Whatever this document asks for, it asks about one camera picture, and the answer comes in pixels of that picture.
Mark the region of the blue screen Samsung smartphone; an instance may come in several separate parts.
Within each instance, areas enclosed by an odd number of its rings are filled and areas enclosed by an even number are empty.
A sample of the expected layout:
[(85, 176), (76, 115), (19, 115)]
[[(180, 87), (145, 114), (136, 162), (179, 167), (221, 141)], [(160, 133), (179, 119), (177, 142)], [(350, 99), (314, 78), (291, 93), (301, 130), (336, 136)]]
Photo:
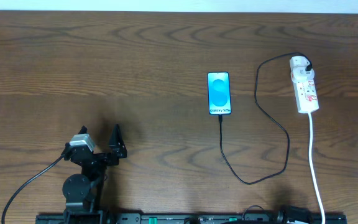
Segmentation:
[(208, 111), (211, 115), (231, 114), (231, 92), (228, 72), (209, 72)]

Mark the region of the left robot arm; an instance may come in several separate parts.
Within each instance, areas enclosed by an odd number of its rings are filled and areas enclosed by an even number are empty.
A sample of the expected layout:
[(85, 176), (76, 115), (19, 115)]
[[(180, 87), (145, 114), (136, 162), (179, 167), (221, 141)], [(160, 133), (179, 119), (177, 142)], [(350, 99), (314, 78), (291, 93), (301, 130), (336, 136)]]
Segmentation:
[(69, 176), (63, 184), (66, 198), (63, 212), (65, 223), (115, 223), (114, 215), (101, 208), (101, 195), (106, 181), (106, 169), (117, 166), (119, 160), (127, 157), (127, 149), (118, 124), (114, 126), (109, 139), (109, 152), (95, 153), (96, 144), (82, 127), (80, 132), (65, 144), (64, 160), (81, 167), (79, 174)]

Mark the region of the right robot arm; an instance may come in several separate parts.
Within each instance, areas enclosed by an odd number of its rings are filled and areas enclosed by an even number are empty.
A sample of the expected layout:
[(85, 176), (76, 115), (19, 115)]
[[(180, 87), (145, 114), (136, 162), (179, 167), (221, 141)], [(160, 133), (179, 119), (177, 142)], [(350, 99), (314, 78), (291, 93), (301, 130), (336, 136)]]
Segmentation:
[(307, 208), (284, 205), (278, 211), (277, 223), (312, 223), (311, 212)]

